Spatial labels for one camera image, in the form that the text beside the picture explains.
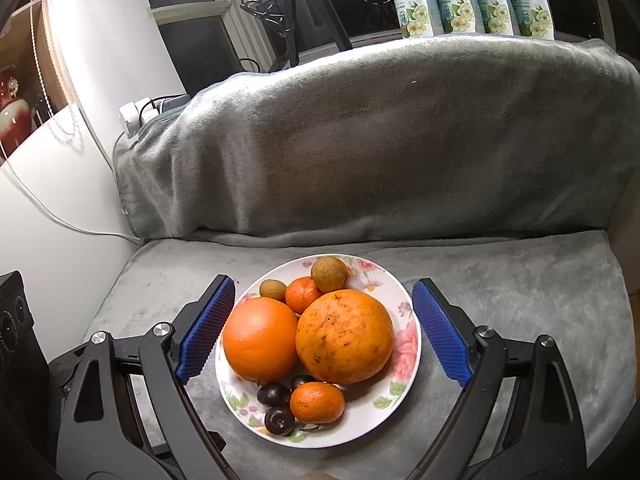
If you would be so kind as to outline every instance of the black speaker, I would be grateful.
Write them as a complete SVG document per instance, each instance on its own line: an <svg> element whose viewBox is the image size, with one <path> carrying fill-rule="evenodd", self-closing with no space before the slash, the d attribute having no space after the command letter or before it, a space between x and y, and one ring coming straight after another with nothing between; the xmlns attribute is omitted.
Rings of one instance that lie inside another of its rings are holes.
<svg viewBox="0 0 640 480"><path fill-rule="evenodd" d="M48 449L49 368L20 272L0 276L0 478L59 478Z"/></svg>

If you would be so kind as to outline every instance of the gray fleece blanket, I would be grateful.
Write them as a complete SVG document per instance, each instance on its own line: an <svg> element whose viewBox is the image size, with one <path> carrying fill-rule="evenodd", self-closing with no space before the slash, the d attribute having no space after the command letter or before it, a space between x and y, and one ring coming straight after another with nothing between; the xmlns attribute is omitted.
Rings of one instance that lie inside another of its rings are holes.
<svg viewBox="0 0 640 480"><path fill-rule="evenodd" d="M441 247L375 242L256 249L160 240L140 249L126 265L84 340L97 330L135 336L156 322L172 320L218 273L236 280L239 296L268 270L324 252L368 258L407 290L420 278L431 277L473 322L491 325L503 337L532 341L540 333L553 335L574 384L590 461L633 406L631 310L604 232ZM144 383L133 378L145 426L152 443L158 444L162 434ZM476 460L487 457L495 444L512 386L513 380L504 381ZM244 427L220 394L213 357L187 391L206 427L227 441L224 455L243 480L292 480L313 470L342 480L403 480L440 430L460 387L446 377L423 338L418 375L398 410L370 433L327 449L279 446Z"/></svg>
<svg viewBox="0 0 640 480"><path fill-rule="evenodd" d="M640 75L600 40L399 40L233 76L145 126L115 171L143 238L552 234L606 226L639 116Z"/></svg>

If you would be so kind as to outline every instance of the white plate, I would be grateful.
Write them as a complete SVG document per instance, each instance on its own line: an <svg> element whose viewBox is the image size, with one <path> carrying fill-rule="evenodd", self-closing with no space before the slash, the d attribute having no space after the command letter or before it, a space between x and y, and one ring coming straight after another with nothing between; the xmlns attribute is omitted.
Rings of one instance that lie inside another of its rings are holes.
<svg viewBox="0 0 640 480"><path fill-rule="evenodd" d="M296 426L289 436L271 434L264 427L266 408L257 402L258 386L242 380L230 368L222 345L216 345L216 377L226 405L249 430L261 437L289 447L318 448L343 444L373 430L399 406L414 382L422 341L411 297L398 280L379 265L346 254L315 254L288 262L267 272L253 283L236 301L236 305L259 296L264 280L280 280L287 285L301 276L308 276L311 265L319 256L336 256L349 268L346 288L361 290L382 303L393 322L396 343L385 368L361 383L341 386L347 401L344 415L335 423L318 429ZM305 373L302 364L294 375ZM289 378L282 381L289 387Z"/></svg>

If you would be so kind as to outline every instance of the red vase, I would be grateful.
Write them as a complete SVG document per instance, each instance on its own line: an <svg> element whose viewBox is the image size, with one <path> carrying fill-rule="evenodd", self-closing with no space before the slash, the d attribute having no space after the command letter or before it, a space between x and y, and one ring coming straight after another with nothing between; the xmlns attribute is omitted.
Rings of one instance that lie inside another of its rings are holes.
<svg viewBox="0 0 640 480"><path fill-rule="evenodd" d="M27 101L17 98L18 82L13 76L14 68L11 66L0 71L0 141L6 156L31 135L31 109Z"/></svg>

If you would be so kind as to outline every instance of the blue gripper pad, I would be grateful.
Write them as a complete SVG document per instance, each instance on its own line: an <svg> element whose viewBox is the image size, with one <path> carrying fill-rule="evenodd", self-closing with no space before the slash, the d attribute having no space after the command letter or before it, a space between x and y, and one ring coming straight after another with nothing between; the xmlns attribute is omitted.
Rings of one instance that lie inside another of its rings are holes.
<svg viewBox="0 0 640 480"><path fill-rule="evenodd" d="M444 372L464 388L472 377L465 341L423 282L415 283L411 298L415 315Z"/></svg>
<svg viewBox="0 0 640 480"><path fill-rule="evenodd" d="M236 286L234 280L225 277L222 284L207 301L198 319L193 323L180 344L180 359L175 375L185 385L197 377L204 368L218 336L234 307Z"/></svg>

